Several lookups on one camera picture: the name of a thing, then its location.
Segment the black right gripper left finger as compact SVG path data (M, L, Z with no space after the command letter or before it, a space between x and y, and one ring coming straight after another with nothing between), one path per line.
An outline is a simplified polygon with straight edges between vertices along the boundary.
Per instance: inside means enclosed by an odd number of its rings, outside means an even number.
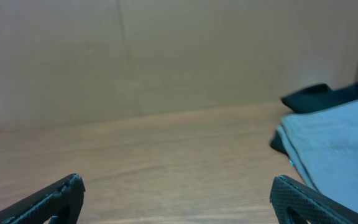
M0 211L0 224L76 224L84 202L85 185L70 174Z

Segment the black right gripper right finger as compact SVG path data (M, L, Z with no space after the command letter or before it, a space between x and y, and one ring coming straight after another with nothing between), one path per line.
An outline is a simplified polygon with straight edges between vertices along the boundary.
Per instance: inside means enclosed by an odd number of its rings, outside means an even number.
M358 224L358 213L286 175L270 191L279 224Z

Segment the grey shorts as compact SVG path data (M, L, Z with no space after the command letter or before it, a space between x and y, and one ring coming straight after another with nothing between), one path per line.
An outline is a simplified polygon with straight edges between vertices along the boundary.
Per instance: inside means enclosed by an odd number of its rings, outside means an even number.
M287 115L277 132L305 184L358 213L358 100Z

